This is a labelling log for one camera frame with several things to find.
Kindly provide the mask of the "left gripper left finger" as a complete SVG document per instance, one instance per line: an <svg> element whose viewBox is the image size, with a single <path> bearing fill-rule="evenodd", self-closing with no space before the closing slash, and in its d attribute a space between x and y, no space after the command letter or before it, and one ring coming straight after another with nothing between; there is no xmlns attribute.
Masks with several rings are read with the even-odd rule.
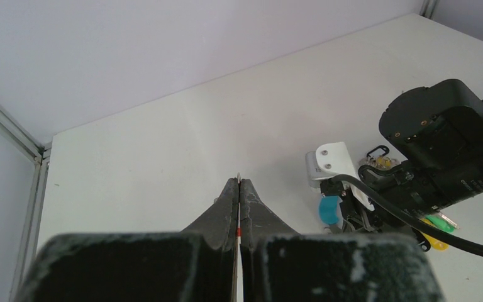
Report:
<svg viewBox="0 0 483 302"><path fill-rule="evenodd" d="M16 301L234 301L239 182L179 232L66 233L31 265Z"/></svg>

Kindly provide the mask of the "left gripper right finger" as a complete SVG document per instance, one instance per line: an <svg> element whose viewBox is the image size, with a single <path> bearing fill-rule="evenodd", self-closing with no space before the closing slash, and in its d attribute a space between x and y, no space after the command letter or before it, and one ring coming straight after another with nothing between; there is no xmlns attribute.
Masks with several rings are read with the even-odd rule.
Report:
<svg viewBox="0 0 483 302"><path fill-rule="evenodd" d="M302 235L240 182L245 301L443 301L430 263L408 236Z"/></svg>

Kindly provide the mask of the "key with red tag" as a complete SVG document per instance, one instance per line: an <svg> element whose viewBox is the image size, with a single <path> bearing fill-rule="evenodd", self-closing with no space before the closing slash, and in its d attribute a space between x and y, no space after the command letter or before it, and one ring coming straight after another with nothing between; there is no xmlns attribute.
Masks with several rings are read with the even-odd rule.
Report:
<svg viewBox="0 0 483 302"><path fill-rule="evenodd" d="M241 203L238 202L238 218L236 226L236 298L234 301L244 301L243 298L243 266L241 254Z"/></svg>

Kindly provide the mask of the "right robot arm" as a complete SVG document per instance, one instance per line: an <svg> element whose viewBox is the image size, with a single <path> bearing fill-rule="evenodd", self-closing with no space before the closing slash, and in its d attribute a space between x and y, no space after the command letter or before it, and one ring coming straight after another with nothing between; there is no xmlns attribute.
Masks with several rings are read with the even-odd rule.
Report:
<svg viewBox="0 0 483 302"><path fill-rule="evenodd" d="M423 218L483 193L483 100L458 79L402 93L379 120L404 160L361 165L360 180L407 214Z"/></svg>

